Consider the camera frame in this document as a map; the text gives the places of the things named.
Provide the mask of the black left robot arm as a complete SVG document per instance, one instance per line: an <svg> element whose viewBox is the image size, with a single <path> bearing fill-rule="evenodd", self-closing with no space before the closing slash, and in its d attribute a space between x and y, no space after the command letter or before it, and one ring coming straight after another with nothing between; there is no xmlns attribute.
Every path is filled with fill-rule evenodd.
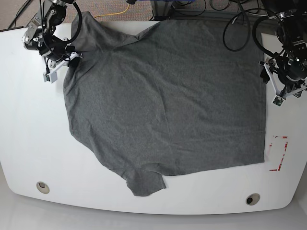
<svg viewBox="0 0 307 230"><path fill-rule="evenodd" d="M305 0L263 0L269 19L278 23L276 35L283 55L275 58L283 84L302 83L307 77L307 2Z"/></svg>

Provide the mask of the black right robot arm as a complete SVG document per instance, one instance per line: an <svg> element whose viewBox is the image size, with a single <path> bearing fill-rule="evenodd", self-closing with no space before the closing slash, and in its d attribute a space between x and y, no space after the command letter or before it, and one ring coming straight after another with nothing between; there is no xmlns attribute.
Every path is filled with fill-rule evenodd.
<svg viewBox="0 0 307 230"><path fill-rule="evenodd" d="M54 35L56 27L66 17L67 5L72 5L77 11L77 29L71 39L62 40ZM39 11L30 21L23 36L25 49L38 51L45 63L48 61L70 62L73 48L70 44L76 40L82 27L82 13L74 0L46 0L39 3Z"/></svg>

